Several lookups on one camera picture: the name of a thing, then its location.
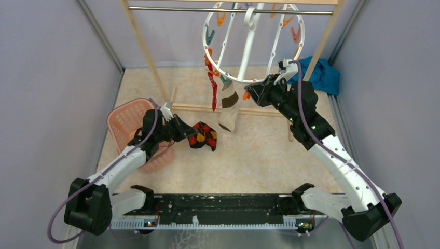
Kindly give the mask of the red black plaid sock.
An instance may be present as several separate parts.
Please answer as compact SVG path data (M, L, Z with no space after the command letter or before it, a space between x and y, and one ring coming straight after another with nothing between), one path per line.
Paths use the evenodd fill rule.
M203 146L208 146L211 151L215 151L217 147L217 132L202 121L196 123L193 127L198 132L188 138L190 148L199 149Z

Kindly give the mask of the teal clothes peg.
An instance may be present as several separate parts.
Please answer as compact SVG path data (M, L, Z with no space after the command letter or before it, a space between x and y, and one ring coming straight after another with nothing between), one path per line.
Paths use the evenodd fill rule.
M219 78L226 87L229 87L232 83L232 80L229 79L228 77L225 77L224 75L220 75Z

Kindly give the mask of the red snowflake sock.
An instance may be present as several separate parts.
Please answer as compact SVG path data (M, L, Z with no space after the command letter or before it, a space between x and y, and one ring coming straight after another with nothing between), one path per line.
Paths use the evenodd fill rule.
M217 88L218 88L218 84L214 80L214 76L219 76L219 72L217 70L213 69L213 66L212 66L212 64L210 62L206 62L205 65L207 67L208 79L209 79L209 81L211 83L211 87L212 87L212 111L215 111L216 107L217 107Z

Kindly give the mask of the white round clip hanger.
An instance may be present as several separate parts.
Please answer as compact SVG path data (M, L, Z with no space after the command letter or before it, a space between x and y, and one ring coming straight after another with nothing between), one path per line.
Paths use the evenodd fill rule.
M217 2L208 10L202 27L204 66L210 62L220 75L234 82L249 84L263 81L279 57L279 40L289 31L295 51L288 59L301 58L306 40L305 12L294 4L234 2L227 9ZM263 76L246 76L253 56L263 56L266 69Z

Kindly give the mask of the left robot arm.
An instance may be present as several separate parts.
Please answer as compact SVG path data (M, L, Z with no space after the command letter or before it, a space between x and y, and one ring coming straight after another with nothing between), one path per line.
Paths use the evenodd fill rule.
M115 190L154 157L160 143L180 142L197 132L177 114L160 109L147 110L137 134L116 159L87 179L77 178L71 183L64 222L98 236L107 230L113 217L133 210L144 215L152 213L156 201L148 196L146 188L134 187L120 194L115 194Z

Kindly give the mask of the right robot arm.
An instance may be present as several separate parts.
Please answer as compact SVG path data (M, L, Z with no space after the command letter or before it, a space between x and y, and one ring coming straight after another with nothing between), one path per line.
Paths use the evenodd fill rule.
M292 193L295 212L321 212L341 222L358 241L365 241L390 224L398 246L403 248L393 218L402 204L400 197L374 184L347 153L333 127L318 113L318 96L310 82L289 85L276 74L246 85L244 90L257 106L272 106L289 121L294 139L323 163L344 191L337 195L305 183Z

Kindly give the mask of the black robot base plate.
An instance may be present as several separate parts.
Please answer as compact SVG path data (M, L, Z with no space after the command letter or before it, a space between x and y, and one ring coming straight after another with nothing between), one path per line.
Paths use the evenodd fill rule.
M147 205L128 216L146 215L161 225L186 225L197 217L201 225L281 224L287 216L311 218L318 211L300 210L290 194L155 194Z

